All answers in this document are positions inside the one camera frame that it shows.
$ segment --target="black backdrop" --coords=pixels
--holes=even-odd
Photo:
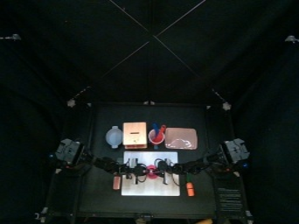
[[[40,212],[67,100],[233,104],[250,209],[298,220],[298,1],[2,1],[2,215]]]

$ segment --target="cardboard box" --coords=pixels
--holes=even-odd
[[[146,122],[125,122],[125,138],[123,145],[126,149],[146,149],[147,148],[147,134]]]

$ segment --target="orange object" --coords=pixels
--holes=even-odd
[[[202,221],[197,222],[195,224],[213,224],[213,220],[211,219],[202,220]]]
[[[194,192],[193,182],[189,182],[186,187],[187,187],[189,196],[194,196],[195,192]]]
[[[114,178],[114,190],[121,189],[121,181],[122,181],[121,176],[115,176],[115,178]]]

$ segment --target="white tray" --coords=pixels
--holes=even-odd
[[[129,159],[133,160],[138,158],[138,163],[145,165],[154,165],[155,160],[161,158],[165,160],[169,158],[173,163],[178,163],[178,152],[177,151],[126,151],[125,161]],[[166,174],[169,179],[169,185],[163,183],[163,178],[158,177],[155,179],[146,179],[145,183],[138,183],[135,180],[135,175],[133,179],[127,179],[127,176],[123,176],[122,183],[122,195],[123,196],[181,196],[181,184],[179,175]]]
[[[197,150],[198,135],[195,129],[167,128],[165,132],[165,146],[167,149]]]

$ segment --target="white mat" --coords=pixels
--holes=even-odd
[[[178,163],[178,152],[177,151],[126,151],[125,154],[125,162],[130,159],[138,158],[138,163],[145,164],[146,166],[154,165],[155,160],[161,158],[165,160],[169,158],[173,163]],[[123,176],[122,181],[122,195],[139,195],[139,196],[181,196],[181,184],[179,176],[166,174],[169,179],[169,185],[166,185],[165,179],[158,177],[155,179],[146,179],[145,183],[138,183],[137,185],[137,178],[133,175],[133,179],[127,179],[127,176]]]

